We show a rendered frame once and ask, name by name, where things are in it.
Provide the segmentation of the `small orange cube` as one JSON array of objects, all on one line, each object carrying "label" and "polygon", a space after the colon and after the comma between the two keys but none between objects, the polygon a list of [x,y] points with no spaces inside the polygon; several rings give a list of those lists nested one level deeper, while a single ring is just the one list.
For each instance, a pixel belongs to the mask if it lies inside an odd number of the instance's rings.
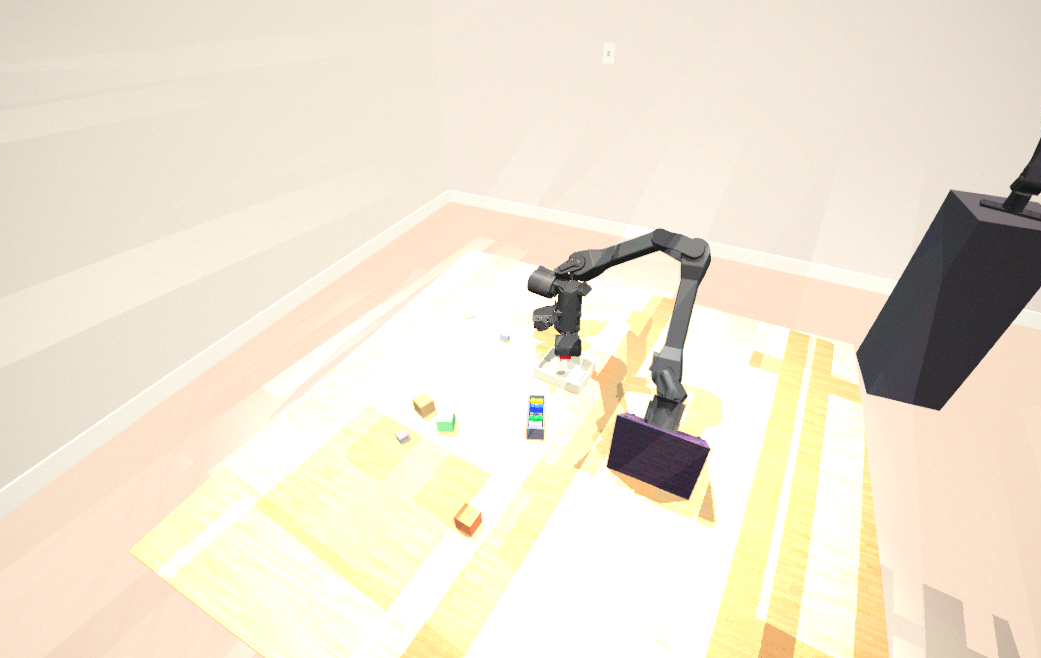
[{"label": "small orange cube", "polygon": [[474,535],[474,531],[478,528],[481,522],[481,511],[477,510],[469,504],[464,503],[462,508],[460,508],[455,518],[455,525],[457,529],[466,533],[469,536]]}]

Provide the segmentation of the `tan cube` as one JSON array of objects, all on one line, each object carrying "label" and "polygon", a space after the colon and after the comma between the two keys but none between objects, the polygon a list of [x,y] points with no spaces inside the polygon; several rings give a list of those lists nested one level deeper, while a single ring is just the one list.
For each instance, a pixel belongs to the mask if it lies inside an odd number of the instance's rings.
[{"label": "tan cube", "polygon": [[431,413],[434,413],[434,400],[430,399],[427,393],[423,393],[417,396],[416,399],[413,399],[413,408],[415,413],[417,413],[423,420],[423,417],[427,417]]}]

